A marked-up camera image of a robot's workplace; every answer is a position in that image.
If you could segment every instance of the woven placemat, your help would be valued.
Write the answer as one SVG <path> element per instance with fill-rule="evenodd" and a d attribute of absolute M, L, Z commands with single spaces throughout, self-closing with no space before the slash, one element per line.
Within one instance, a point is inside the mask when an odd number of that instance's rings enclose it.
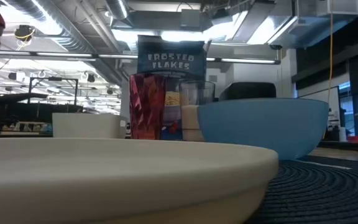
<path fill-rule="evenodd" d="M 358 162 L 302 161 L 280 163 L 262 205 L 246 223 L 358 223 Z"/>

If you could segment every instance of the white plate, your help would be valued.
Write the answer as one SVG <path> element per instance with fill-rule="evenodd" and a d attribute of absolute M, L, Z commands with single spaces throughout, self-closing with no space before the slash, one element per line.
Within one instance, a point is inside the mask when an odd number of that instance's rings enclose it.
<path fill-rule="evenodd" d="M 90 222 L 172 210 L 266 186 L 277 170 L 276 152 L 251 146 L 0 139 L 0 223 Z"/>

